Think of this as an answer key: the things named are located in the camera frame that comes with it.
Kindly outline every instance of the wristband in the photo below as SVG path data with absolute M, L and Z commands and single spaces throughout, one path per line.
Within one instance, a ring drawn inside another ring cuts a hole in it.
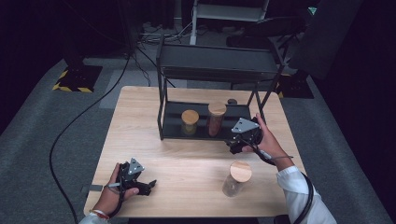
M 109 220 L 110 217 L 108 215 L 106 215 L 104 212 L 100 211 L 100 210 L 90 210 L 90 213 L 97 215 L 99 218 L 103 218 L 105 220 Z

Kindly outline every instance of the shelf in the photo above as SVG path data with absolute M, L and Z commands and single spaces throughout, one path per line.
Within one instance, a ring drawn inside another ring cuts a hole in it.
M 229 7 L 198 4 L 197 18 L 229 21 L 259 21 L 264 19 L 264 11 L 260 7 Z
M 163 45 L 159 59 L 163 74 L 171 79 L 257 82 L 277 73 L 275 58 L 280 56 L 274 51 Z
M 207 134 L 206 120 L 208 116 L 208 104 L 192 104 L 168 101 L 163 115 L 163 137 L 200 140 L 230 140 L 234 134 L 231 128 L 240 119 L 251 119 L 250 110 L 247 105 L 227 105 L 221 131 L 215 137 Z M 181 114 L 188 109 L 195 110 L 199 114 L 197 130 L 195 134 L 187 135 L 181 131 Z

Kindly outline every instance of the sleeve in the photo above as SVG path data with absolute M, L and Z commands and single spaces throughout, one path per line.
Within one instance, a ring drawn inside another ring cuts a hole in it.
M 85 216 L 78 224 L 107 224 L 107 220 L 99 218 L 96 214 L 90 213 Z
M 277 174 L 277 183 L 283 189 L 290 222 L 294 222 L 304 210 L 308 200 L 308 186 L 304 176 L 296 166 L 291 166 Z M 302 223 L 337 223 L 321 200 L 314 187 L 314 199 L 308 215 Z

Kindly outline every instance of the hand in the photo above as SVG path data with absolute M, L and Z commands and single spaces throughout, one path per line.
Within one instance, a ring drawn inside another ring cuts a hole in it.
M 116 168 L 114 168 L 113 174 L 110 177 L 110 180 L 107 184 L 113 184 L 117 181 L 117 175 L 119 173 L 120 164 L 117 163 Z M 132 196 L 136 195 L 139 192 L 139 189 L 132 188 L 127 189 L 124 195 L 124 201 L 130 199 Z M 102 190 L 102 194 L 99 198 L 99 201 L 93 207 L 93 210 L 100 210 L 104 212 L 106 215 L 111 214 L 114 210 L 116 210 L 117 205 L 119 203 L 120 195 L 112 192 L 109 188 L 104 188 Z
M 282 149 L 274 135 L 268 129 L 267 125 L 265 125 L 264 120 L 262 120 L 259 113 L 256 114 L 256 118 L 259 122 L 260 128 L 262 129 L 262 141 L 257 145 L 259 150 L 266 152 L 274 158 L 273 162 L 279 171 L 294 165 L 292 160 L 289 158 L 289 155 Z M 244 146 L 242 147 L 242 151 L 252 152 L 253 148 L 250 146 Z

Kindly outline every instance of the jar with wooden lid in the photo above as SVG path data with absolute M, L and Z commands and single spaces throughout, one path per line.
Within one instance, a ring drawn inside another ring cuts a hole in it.
M 199 115 L 195 110 L 186 110 L 181 114 L 181 130 L 184 134 L 192 135 L 197 130 Z
M 247 162 L 233 162 L 230 167 L 230 173 L 223 183 L 223 193 L 228 197 L 234 197 L 238 195 L 251 178 L 251 174 L 251 168 Z
M 227 106 L 221 102 L 215 102 L 209 104 L 208 110 L 209 114 L 206 121 L 207 133 L 211 137 L 215 137 L 221 130 L 221 124 L 224 114 L 227 111 Z

